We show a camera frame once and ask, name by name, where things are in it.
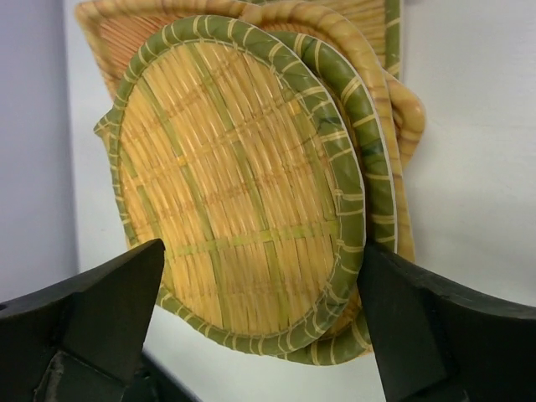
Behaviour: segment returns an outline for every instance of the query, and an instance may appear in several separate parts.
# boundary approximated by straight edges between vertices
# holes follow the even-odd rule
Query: round woven basket
[[[242,18],[271,33],[295,32],[310,34],[317,39],[325,40],[339,50],[344,56],[343,59],[347,59],[361,76],[378,114],[389,153],[396,199],[396,211],[393,219],[397,223],[398,234],[397,248],[394,250],[407,260],[413,260],[415,258],[413,236],[389,92],[384,72],[363,35],[340,14],[323,6],[306,2],[269,3],[260,8],[249,8]],[[370,216],[373,222],[376,217]],[[304,359],[311,360],[311,356],[316,354],[322,355],[323,358],[319,358],[313,363],[328,364],[332,361],[337,363],[348,361],[366,353],[367,349],[362,350],[360,345],[355,342],[355,339],[358,338],[358,331],[356,331],[358,323],[364,321],[359,315],[360,311],[361,303],[356,288],[344,314],[322,339],[285,357],[302,362]]]
[[[269,355],[337,321],[363,258],[363,180],[334,101],[281,41],[220,16],[171,23],[96,130],[129,245],[166,244],[160,306]]]

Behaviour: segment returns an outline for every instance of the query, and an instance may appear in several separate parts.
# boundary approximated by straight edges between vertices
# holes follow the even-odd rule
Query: white background
[[[65,0],[80,269],[125,250],[104,147],[111,106]],[[536,2],[406,0],[405,83],[428,128],[405,176],[418,262],[536,306]],[[204,402],[384,400],[374,357],[316,368],[231,352],[157,309],[147,348]]]
[[[77,271],[61,5],[0,12],[0,302]]]

